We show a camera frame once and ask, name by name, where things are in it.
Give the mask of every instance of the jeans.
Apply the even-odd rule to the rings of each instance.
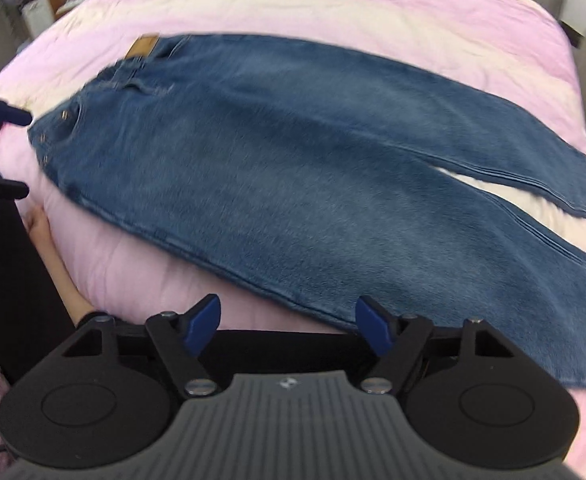
[[[586,253],[437,170],[586,218],[586,156],[522,108],[361,52],[160,39],[41,118],[45,174],[101,218],[341,328],[358,296],[487,319],[586,387]]]

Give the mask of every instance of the metal rivet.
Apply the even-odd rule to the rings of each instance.
[[[359,387],[368,394],[383,395],[393,389],[393,384],[383,377],[369,377],[364,379]]]
[[[193,379],[186,383],[185,391],[193,397],[207,397],[217,390],[217,384],[211,379]]]

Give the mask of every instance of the metal screw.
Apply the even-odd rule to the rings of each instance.
[[[393,389],[393,384],[383,377],[369,377],[364,379],[359,387],[368,394],[382,395],[390,392]]]
[[[217,384],[211,379],[193,379],[186,383],[185,391],[193,397],[207,397],[215,393]]]
[[[292,390],[299,384],[299,381],[293,377],[286,377],[278,382],[278,384],[285,390]]]

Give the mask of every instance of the black sleeve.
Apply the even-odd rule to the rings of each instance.
[[[75,330],[22,224],[0,200],[0,367],[14,383]]]

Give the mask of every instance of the pink bedspread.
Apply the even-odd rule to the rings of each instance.
[[[87,0],[0,74],[0,95],[39,116],[154,32],[274,34],[401,60],[521,105],[586,153],[570,46],[529,0]],[[97,308],[139,322],[216,292],[222,328],[331,330],[80,210],[42,175],[24,129],[3,129],[0,171],[30,185],[21,211],[44,204],[73,280]],[[521,190],[461,179],[510,200],[586,251],[585,220]],[[582,424],[567,463],[586,478],[586,392],[572,393]]]

